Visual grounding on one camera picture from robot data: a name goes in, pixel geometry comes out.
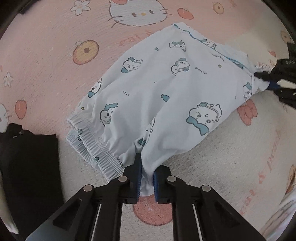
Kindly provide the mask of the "light blue cartoon print shorts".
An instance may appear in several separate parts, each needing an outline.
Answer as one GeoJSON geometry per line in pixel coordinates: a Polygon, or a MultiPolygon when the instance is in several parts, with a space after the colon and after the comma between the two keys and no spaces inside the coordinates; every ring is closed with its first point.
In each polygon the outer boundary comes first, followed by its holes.
{"type": "Polygon", "coordinates": [[[172,24],[127,50],[68,118],[67,141],[107,180],[142,159],[140,194],[154,171],[199,144],[268,87],[245,53],[172,24]]]}

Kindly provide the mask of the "white printed pajama garment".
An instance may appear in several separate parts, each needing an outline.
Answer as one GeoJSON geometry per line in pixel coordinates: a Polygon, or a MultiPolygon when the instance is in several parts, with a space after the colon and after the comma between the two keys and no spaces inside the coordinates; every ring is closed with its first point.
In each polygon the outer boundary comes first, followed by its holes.
{"type": "Polygon", "coordinates": [[[266,240],[278,240],[287,228],[295,214],[295,190],[286,194],[281,201],[277,212],[267,221],[259,231],[266,240]]]}

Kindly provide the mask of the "black garment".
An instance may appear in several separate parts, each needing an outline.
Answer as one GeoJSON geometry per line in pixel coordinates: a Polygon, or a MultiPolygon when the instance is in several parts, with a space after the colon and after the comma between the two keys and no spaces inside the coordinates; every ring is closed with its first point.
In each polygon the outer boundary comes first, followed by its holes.
{"type": "Polygon", "coordinates": [[[1,133],[1,174],[17,240],[25,240],[63,203],[58,139],[10,123],[1,133]]]}

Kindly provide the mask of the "pink white Hello Kitty blanket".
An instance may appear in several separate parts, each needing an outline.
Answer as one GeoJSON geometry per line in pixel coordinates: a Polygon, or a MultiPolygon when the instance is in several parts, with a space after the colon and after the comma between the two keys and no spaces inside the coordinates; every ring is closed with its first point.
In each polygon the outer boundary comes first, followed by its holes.
{"type": "MultiPolygon", "coordinates": [[[[64,198],[105,184],[67,141],[81,100],[127,50],[172,24],[247,55],[259,70],[292,41],[262,1],[39,1],[1,38],[1,131],[17,123],[59,138],[64,198]]],[[[191,150],[163,164],[188,184],[212,186],[260,231],[295,190],[295,110],[265,89],[191,150]]]]}

